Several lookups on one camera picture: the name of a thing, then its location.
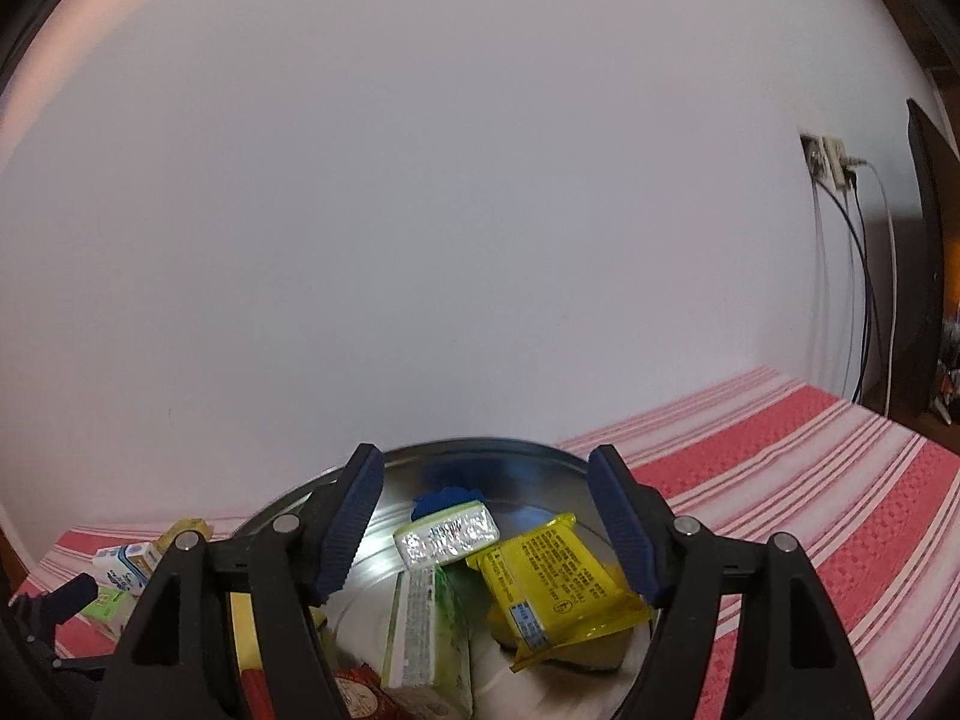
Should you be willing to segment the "white charger plug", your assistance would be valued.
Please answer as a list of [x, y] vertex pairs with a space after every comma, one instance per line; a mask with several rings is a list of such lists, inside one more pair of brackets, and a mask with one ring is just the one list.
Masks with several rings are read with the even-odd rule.
[[822, 142], [823, 154], [827, 158], [828, 171], [830, 171], [836, 190], [839, 190], [839, 192], [850, 190], [854, 182], [856, 169], [865, 166], [866, 161], [850, 156], [841, 138], [823, 135], [820, 141]]

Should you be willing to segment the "round metal cookie tin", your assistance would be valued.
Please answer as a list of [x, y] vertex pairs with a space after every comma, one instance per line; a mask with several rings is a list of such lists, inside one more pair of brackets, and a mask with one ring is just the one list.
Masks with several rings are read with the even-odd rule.
[[610, 718], [638, 676], [651, 611], [562, 450], [361, 444], [238, 532], [290, 523], [343, 551], [319, 637], [352, 717]]

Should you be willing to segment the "green tissue pack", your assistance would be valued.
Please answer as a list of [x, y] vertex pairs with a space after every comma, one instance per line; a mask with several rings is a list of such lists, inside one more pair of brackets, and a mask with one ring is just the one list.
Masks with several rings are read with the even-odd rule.
[[500, 541], [500, 527], [483, 502], [457, 505], [407, 523], [394, 544], [409, 569], [447, 566]]
[[441, 567], [395, 579], [381, 688], [413, 718], [473, 717], [469, 624]]

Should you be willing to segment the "red snack packet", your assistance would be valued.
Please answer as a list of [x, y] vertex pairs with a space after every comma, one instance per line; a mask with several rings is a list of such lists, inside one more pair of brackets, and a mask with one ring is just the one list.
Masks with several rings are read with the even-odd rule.
[[[334, 673], [334, 678], [350, 717], [358, 720], [412, 718], [410, 712], [402, 709], [381, 689], [379, 676], [366, 663], [359, 667], [340, 668]], [[263, 669], [242, 670], [241, 684], [251, 717], [254, 720], [275, 720]]]

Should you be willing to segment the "green white small carton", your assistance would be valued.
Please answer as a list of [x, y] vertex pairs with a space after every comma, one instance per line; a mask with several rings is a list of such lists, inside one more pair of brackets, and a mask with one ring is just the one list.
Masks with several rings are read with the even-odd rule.
[[82, 618], [112, 642], [121, 639], [137, 606], [137, 597], [119, 589], [99, 587], [98, 596], [82, 609]]

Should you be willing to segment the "red striped tablecloth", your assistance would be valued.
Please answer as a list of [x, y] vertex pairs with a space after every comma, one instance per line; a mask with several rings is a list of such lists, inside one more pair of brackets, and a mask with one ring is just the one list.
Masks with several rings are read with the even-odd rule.
[[[558, 444], [586, 458], [617, 445], [638, 481], [661, 491], [674, 511], [718, 535], [765, 541], [797, 536], [832, 595], [874, 706], [875, 718], [958, 718], [958, 457], [908, 427], [828, 395], [770, 367]], [[527, 530], [555, 512], [578, 512], [581, 536], [601, 552], [589, 494], [560, 502], [560, 472], [545, 494], [527, 483], [519, 504], [485, 493], [500, 520]], [[400, 567], [392, 530], [415, 493], [384, 489], [389, 527], [371, 528], [343, 592], [334, 631], [356, 660], [379, 668]], [[167, 522], [75, 527], [60, 536], [18, 587], [37, 595], [88, 568], [94, 551], [160, 536]], [[475, 718], [608, 718], [646, 649], [610, 676], [551, 665], [512, 673], [480, 622], [473, 639]]]

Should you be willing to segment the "yellow green scouring sponge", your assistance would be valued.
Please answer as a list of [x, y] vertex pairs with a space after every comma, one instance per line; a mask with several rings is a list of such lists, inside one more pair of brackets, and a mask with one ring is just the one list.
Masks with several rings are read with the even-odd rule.
[[202, 535], [205, 541], [210, 541], [213, 538], [212, 525], [203, 518], [179, 518], [172, 523], [171, 527], [167, 528], [166, 532], [155, 539], [156, 550], [160, 551], [161, 554], [166, 553], [179, 536], [190, 532]]

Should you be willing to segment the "blue cloth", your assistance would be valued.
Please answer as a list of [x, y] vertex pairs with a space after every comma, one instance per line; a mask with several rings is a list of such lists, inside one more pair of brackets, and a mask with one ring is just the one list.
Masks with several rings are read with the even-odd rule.
[[485, 502], [485, 496], [477, 488], [462, 488], [462, 486], [444, 486], [431, 493], [416, 496], [410, 520], [416, 522], [420, 518], [429, 517], [457, 505]]

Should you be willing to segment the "wall power socket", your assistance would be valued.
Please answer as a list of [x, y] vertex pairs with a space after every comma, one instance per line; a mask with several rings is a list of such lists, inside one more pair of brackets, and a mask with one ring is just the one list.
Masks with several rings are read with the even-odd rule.
[[799, 140], [809, 176], [814, 182], [822, 181], [825, 172], [828, 171], [827, 160], [825, 160], [825, 154], [823, 154], [822, 140], [815, 135], [809, 135], [809, 133], [801, 133]]

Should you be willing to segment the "yellow foil packet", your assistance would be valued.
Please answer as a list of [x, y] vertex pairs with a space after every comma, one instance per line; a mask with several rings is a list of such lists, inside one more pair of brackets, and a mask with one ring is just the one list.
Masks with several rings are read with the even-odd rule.
[[515, 673], [540, 663], [581, 671], [617, 671], [633, 631], [652, 610], [619, 567], [599, 561], [562, 514], [467, 559], [493, 603], [491, 635], [512, 655]]

